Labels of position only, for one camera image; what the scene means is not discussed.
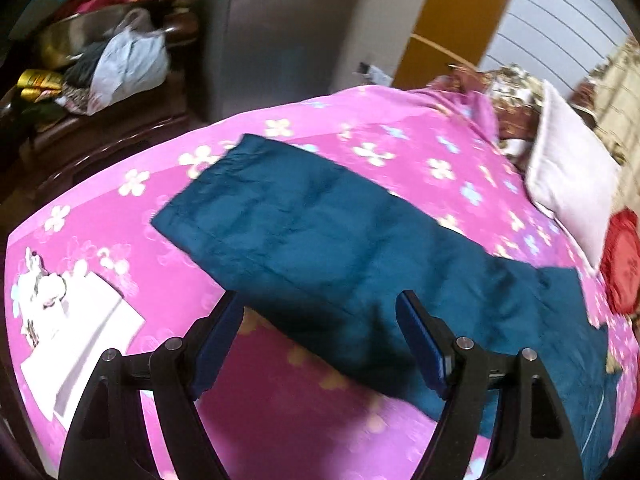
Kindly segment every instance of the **blue gripper pad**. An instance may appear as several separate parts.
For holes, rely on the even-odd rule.
[[[213,386],[231,343],[236,338],[242,316],[244,304],[236,294],[209,332],[195,358],[194,375],[189,387],[191,399],[198,399]]]
[[[448,379],[455,359],[450,346],[452,340],[447,340],[442,334],[432,334],[420,318],[419,310],[422,311],[422,316],[431,319],[432,324],[442,323],[438,318],[429,316],[411,291],[404,291],[398,295],[396,320],[402,335],[414,355],[427,387],[436,392],[441,399],[446,399],[449,393]]]

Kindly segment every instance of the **beige curtain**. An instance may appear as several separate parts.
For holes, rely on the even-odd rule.
[[[596,84],[595,133],[622,165],[613,211],[640,215],[640,48],[629,38]]]

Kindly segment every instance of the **folded teal fabric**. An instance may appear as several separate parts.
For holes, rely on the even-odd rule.
[[[343,374],[438,419],[395,317],[402,290],[485,349],[535,348],[571,422],[587,478],[607,460],[617,378],[573,269],[487,254],[408,202],[324,158],[245,135],[152,225],[222,287]],[[491,435],[491,397],[481,433]]]

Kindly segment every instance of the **white plastic bag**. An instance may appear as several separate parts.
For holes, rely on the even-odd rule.
[[[161,85],[169,70],[164,32],[154,30],[148,10],[131,10],[115,33],[96,66],[87,115]]]

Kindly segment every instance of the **floral blanket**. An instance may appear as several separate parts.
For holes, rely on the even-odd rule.
[[[455,130],[473,135],[453,135],[450,121],[468,124]],[[32,351],[14,301],[26,248],[50,271],[71,270],[84,260],[122,292],[145,319],[129,353],[184,334],[223,291],[149,220],[244,133],[347,166],[488,252],[536,266],[577,267],[590,323],[609,326],[610,352],[623,367],[615,448],[635,397],[638,345],[625,319],[610,312],[600,277],[585,272],[572,243],[531,205],[521,178],[495,151],[491,105],[479,94],[435,100],[428,92],[366,86],[240,114],[134,155],[75,186],[10,235],[5,305],[12,361],[53,462],[60,460],[65,430],[42,415],[19,366]],[[142,399],[159,470],[173,479],[152,396]],[[410,478],[434,430],[413,406],[349,382],[252,311],[197,409],[235,479]],[[487,450],[488,440],[478,438],[467,480],[479,477]]]

